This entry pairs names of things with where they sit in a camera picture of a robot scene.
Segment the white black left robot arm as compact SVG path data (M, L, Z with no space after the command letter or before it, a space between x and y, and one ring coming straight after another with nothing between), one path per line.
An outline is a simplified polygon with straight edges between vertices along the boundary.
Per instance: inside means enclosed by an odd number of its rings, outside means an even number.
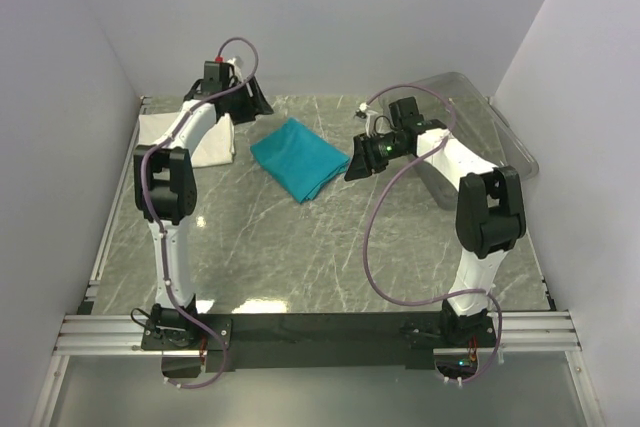
M179 349L203 335L188 266L189 221L197 203L192 156L213 132L222 133L224 149L232 151L235 125L272 113L255 77L242 75L239 58L218 56L204 64L203 77L166 130L134 149L135 204L151 232L157 280L146 335Z

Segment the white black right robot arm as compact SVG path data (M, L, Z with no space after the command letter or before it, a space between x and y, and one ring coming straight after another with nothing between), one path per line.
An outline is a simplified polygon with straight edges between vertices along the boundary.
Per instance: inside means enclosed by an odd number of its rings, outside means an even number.
M390 129L369 130L353 139L347 181L383 172L408 155L434 168L457 192L455 231L462 247L456 277L441 305L439 334L460 346L487 324L490 294L498 268L526 232L518 172L499 167L456 139L443 122L420 114L415 98L389 107Z

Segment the teal t-shirt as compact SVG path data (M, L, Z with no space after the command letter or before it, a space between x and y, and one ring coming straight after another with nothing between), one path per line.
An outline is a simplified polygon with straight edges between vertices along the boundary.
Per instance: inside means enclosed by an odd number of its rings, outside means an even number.
M324 186L346 171L349 157L289 118L250 147L256 162L298 203L314 200Z

